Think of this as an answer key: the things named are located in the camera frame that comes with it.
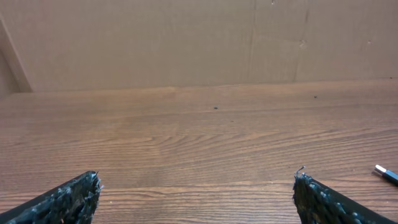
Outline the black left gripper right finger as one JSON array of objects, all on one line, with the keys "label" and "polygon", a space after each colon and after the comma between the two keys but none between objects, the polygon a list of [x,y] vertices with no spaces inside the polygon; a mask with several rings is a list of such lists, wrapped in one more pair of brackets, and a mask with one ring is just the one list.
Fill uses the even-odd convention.
[{"label": "black left gripper right finger", "polygon": [[302,224],[397,224],[297,170],[293,201]]}]

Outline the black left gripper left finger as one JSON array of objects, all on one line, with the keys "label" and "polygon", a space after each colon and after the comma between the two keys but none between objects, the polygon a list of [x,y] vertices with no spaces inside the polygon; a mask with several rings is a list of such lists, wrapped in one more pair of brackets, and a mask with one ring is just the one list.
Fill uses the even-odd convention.
[{"label": "black left gripper left finger", "polygon": [[1,214],[1,223],[90,224],[103,186],[95,171],[87,171],[48,192]]}]

